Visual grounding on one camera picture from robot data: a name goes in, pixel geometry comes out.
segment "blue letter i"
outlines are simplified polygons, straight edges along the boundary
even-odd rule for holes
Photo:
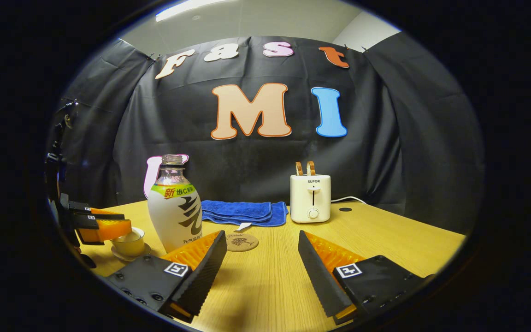
[[[317,127],[317,134],[325,137],[342,137],[348,130],[341,124],[339,117],[339,91],[330,88],[312,88],[310,92],[319,101],[321,111],[321,125]]]

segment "toaster knob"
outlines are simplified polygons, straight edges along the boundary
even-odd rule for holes
[[[316,209],[316,208],[311,208],[308,212],[307,212],[307,215],[309,218],[311,219],[315,219],[316,217],[319,216],[319,211]]]

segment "green label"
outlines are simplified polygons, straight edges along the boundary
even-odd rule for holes
[[[185,196],[189,193],[196,191],[191,184],[181,184],[181,185],[159,185],[154,184],[151,187],[151,190],[160,193],[166,200],[173,197]]]

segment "letter m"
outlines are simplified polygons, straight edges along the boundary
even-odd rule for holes
[[[218,97],[217,128],[211,132],[213,139],[230,139],[236,136],[232,128],[231,115],[235,117],[245,136],[251,135],[261,115],[261,126],[257,132],[265,137],[288,136],[292,128],[286,124],[284,113],[284,92],[287,86],[280,83],[266,83],[261,86],[253,101],[249,101],[235,84],[217,86],[212,94]]]

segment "ceiling light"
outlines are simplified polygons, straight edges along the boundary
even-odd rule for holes
[[[215,4],[217,2],[223,1],[228,0],[188,0],[186,2],[182,2],[179,5],[167,8],[164,11],[158,13],[157,15],[155,15],[155,19],[157,20],[157,22],[160,22],[164,19],[170,18],[171,16],[178,15],[179,13],[183,13],[185,11],[189,11],[190,9],[196,9],[201,6]]]

